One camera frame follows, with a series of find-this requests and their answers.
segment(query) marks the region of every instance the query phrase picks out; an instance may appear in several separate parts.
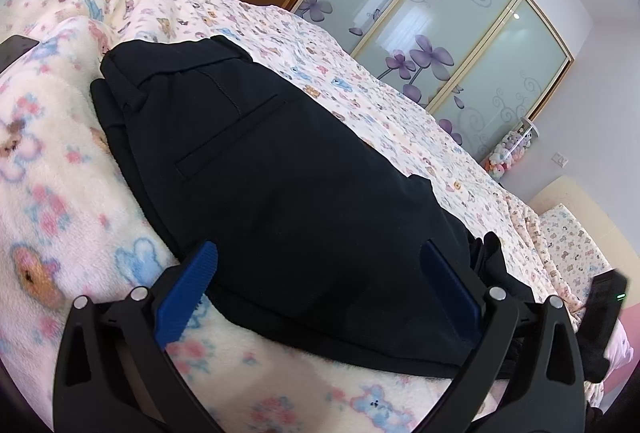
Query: flower stem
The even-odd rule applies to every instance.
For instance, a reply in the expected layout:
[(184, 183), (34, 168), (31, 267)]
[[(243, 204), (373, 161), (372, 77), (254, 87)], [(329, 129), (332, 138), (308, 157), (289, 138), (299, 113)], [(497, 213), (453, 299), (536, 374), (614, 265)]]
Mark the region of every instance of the flower stem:
[(418, 71), (415, 73), (415, 76), (411, 78), (411, 80), (409, 81), (409, 84), (413, 84), (414, 80), (417, 79), (418, 74), (420, 74), (420, 72), (423, 71), (423, 70), (424, 70), (424, 68), (419, 66), (418, 67)]
[(383, 78), (384, 76), (386, 76), (386, 74), (388, 74), (390, 71), (391, 71), (391, 68), (388, 68), (388, 69), (386, 70), (386, 72), (382, 72), (382, 73), (377, 77), (377, 79), (378, 79), (378, 80), (382, 79), (382, 78)]

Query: floral blanket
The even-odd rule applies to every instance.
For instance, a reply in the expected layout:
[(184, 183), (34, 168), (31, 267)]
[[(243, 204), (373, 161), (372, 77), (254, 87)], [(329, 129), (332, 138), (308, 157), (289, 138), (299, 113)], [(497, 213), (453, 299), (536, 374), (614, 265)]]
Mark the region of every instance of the floral blanket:
[[(572, 312), (580, 306), (533, 211), (417, 104), (289, 12), (235, 0), (0, 0), (0, 41), (12, 34), (41, 42), (0, 76), (0, 356), (49, 424), (71, 301), (122, 298), (175, 262), (110, 156), (89, 95), (102, 56), (121, 41), (233, 39), (400, 171), (431, 179), (438, 201), (475, 235), (495, 231), (507, 269), (539, 301), (559, 293)], [(449, 384), (283, 347), (229, 323), (206, 299), (167, 351), (229, 433), (405, 433)], [(495, 409), (499, 390), (482, 413)]]

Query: power socket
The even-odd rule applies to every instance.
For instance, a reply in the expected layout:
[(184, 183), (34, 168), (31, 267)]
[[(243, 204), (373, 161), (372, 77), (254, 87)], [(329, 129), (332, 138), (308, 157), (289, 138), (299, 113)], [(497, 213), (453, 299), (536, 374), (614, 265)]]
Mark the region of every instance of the power socket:
[(561, 168), (566, 166), (566, 163), (569, 162), (569, 159), (561, 153), (556, 153), (551, 160), (558, 164)]

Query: blue gripper pad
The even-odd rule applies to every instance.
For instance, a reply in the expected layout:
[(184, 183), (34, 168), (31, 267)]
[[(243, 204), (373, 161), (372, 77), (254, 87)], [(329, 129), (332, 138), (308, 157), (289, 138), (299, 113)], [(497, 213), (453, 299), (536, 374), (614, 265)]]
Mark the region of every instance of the blue gripper pad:
[(470, 346), (476, 346), (482, 337), (481, 309), (431, 241), (420, 250), (420, 268), (456, 335)]
[(218, 249), (206, 241), (158, 307), (154, 336), (161, 349), (180, 339), (217, 268)]

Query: sliding door wardrobe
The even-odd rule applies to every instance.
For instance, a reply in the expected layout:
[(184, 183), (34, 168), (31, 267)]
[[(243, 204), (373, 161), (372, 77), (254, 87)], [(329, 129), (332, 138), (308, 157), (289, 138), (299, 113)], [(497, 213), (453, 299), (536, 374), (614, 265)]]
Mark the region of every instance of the sliding door wardrobe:
[(572, 62), (532, 0), (298, 0), (293, 11), (478, 161), (535, 117)]

